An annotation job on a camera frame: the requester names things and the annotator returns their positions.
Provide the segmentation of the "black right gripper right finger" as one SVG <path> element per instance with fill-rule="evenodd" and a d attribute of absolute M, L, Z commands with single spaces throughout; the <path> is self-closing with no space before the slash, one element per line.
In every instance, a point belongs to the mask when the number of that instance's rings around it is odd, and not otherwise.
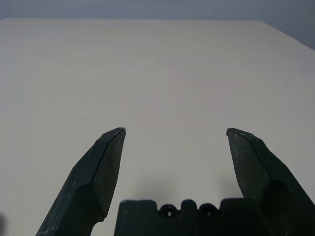
<path fill-rule="evenodd" d="M 228 128 L 234 171 L 242 195 L 252 199 L 275 236 L 313 236 L 315 205 L 265 143 L 252 133 Z"/>

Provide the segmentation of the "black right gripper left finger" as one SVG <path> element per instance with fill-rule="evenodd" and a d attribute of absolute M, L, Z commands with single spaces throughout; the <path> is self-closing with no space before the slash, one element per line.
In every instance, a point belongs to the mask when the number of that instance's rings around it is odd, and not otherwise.
<path fill-rule="evenodd" d="M 39 236 L 89 236 L 107 217 L 118 180 L 125 128 L 101 135 L 72 168 Z"/>

